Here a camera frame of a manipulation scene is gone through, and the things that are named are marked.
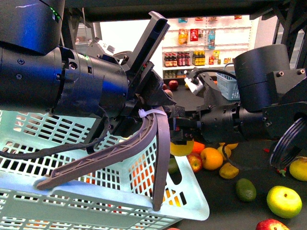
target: basket handle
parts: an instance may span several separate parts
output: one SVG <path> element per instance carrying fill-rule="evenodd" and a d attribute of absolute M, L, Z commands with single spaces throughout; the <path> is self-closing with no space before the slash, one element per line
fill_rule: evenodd
<path fill-rule="evenodd" d="M 230 65 L 234 65 L 233 63 L 227 63 L 225 66 L 224 66 L 224 70 L 226 70 L 226 67 L 227 66 L 230 66 Z"/>

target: zip tie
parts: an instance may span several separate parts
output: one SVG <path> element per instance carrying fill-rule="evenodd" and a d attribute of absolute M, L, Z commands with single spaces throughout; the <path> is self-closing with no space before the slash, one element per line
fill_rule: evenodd
<path fill-rule="evenodd" d="M 140 118 L 146 117 L 148 114 L 152 114 L 152 113 L 157 113 L 157 114 L 162 114 L 162 115 L 167 116 L 165 112 L 158 110 L 158 109 L 151 109 L 151 110 L 148 110 L 148 111 L 145 111 L 143 109 L 139 109 Z"/>

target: yellow apple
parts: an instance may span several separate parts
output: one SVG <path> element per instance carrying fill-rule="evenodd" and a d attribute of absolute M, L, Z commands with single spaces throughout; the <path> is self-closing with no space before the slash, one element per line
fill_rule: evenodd
<path fill-rule="evenodd" d="M 267 195 L 267 203 L 274 214 L 285 219 L 298 215 L 303 205 L 299 194 L 284 186 L 271 188 Z"/>

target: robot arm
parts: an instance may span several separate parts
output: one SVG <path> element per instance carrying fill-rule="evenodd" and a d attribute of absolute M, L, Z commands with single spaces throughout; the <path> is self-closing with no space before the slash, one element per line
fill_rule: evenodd
<path fill-rule="evenodd" d="M 171 139 L 179 143 L 192 138 L 207 143 L 276 140 L 270 163 L 282 169 L 307 148 L 306 71 L 290 69 L 284 45 L 248 51 L 236 57 L 234 65 L 240 102 L 201 106 L 189 122 L 171 119 Z M 201 74 L 206 71 L 210 69 L 190 74 L 195 94 L 206 85 Z"/>

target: blue plastic basket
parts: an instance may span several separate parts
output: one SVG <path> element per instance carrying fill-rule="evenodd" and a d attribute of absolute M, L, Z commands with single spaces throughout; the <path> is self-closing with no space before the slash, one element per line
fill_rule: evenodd
<path fill-rule="evenodd" d="M 93 122 L 0 111 L 0 149 L 21 154 L 81 142 Z M 108 135 L 97 149 L 123 140 Z M 28 161 L 0 158 L 0 229 L 160 230 L 182 219 L 207 219 L 207 201 L 186 157 L 176 157 L 182 181 L 174 184 L 167 175 L 164 202 L 153 211 L 155 151 L 154 138 L 134 157 L 46 191 L 35 186 L 43 175 L 87 155 L 85 150 Z"/>
<path fill-rule="evenodd" d="M 240 94 L 236 79 L 233 79 L 232 77 L 222 73 L 216 73 L 216 78 L 217 87 L 221 91 L 224 98 L 230 101 L 240 100 Z"/>

